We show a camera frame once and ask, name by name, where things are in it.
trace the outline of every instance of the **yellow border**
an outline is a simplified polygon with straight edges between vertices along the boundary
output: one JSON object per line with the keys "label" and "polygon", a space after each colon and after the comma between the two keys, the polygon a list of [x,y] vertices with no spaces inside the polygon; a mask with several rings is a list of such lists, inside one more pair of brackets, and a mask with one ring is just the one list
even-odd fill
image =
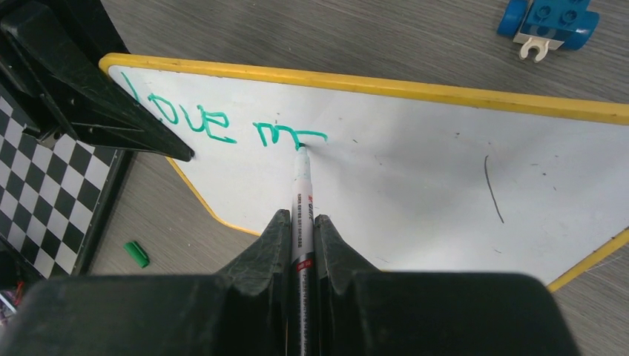
{"label": "yellow border", "polygon": [[[582,121],[602,122],[617,125],[629,125],[629,105],[607,102],[591,102],[579,99],[563,99],[548,96],[535,96],[517,93],[502,93],[491,90],[458,88],[446,85],[402,82],[398,80],[345,76],[340,74],[317,73],[303,70],[288,70],[270,67],[254,67],[249,65],[230,65],[191,61],[187,59],[169,59],[151,56],[110,53],[100,60],[99,66],[106,74],[112,65],[137,67],[173,72],[203,74],[207,76],[224,76],[227,78],[250,79],[261,82],[302,85],[306,87],[326,88],[352,91],[356,93],[394,96],[405,99],[417,99],[428,102],[442,102],[453,105],[464,105],[474,108],[486,108],[516,113],[577,119]],[[182,177],[185,184],[194,192],[197,199],[205,206],[210,215],[218,222],[230,228],[259,236],[255,231],[232,225],[220,219],[190,183],[179,166],[168,159],[175,171]],[[566,271],[562,276],[548,285],[548,289],[556,291],[572,279],[587,271],[629,242],[629,228],[607,241],[603,246]]]}

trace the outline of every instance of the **black pen mark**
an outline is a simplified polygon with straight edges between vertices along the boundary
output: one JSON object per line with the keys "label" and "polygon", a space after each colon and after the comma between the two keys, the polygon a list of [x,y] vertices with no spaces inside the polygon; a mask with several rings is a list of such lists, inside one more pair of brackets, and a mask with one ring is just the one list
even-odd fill
{"label": "black pen mark", "polygon": [[493,190],[491,189],[490,174],[487,173],[487,159],[489,157],[490,157],[489,154],[485,156],[485,178],[487,179],[487,186],[490,188],[490,193],[492,194],[492,200],[493,200],[493,205],[495,206],[495,212],[498,213],[498,217],[500,218],[500,221],[504,224],[504,219],[502,219],[502,215],[500,215],[500,210],[498,209],[498,203],[495,202],[495,197],[493,196]]}

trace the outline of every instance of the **white hook piece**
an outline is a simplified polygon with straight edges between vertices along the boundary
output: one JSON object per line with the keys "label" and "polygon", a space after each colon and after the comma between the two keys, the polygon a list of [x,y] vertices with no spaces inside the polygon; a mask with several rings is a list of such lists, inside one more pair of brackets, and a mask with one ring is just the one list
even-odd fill
{"label": "white hook piece", "polygon": [[520,48],[520,59],[526,59],[529,56],[531,49],[536,49],[537,54],[533,57],[533,62],[538,63],[548,53],[548,45],[550,41],[546,39],[540,39],[536,37],[529,37],[529,39]]}

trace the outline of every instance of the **white marker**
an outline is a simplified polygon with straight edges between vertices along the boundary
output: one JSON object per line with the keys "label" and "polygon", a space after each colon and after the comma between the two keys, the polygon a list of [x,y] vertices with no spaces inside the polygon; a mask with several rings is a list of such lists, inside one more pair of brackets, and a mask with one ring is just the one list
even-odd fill
{"label": "white marker", "polygon": [[293,203],[291,211],[291,267],[287,354],[318,355],[317,272],[312,213],[310,158],[302,144],[295,160]]}

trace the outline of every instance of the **wood grain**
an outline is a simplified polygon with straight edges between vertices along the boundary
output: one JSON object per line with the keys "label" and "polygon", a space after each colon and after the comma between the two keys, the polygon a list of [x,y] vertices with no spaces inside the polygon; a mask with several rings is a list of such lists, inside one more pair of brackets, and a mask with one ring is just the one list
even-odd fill
{"label": "wood grain", "polygon": [[[103,3],[137,54],[629,102],[625,0],[593,1],[601,23],[592,39],[537,65],[495,34],[507,0]],[[122,249],[129,240],[150,254],[146,269]],[[253,240],[213,221],[163,158],[140,154],[93,273],[209,273]],[[629,349],[628,257],[625,246],[556,293],[585,355]]]}

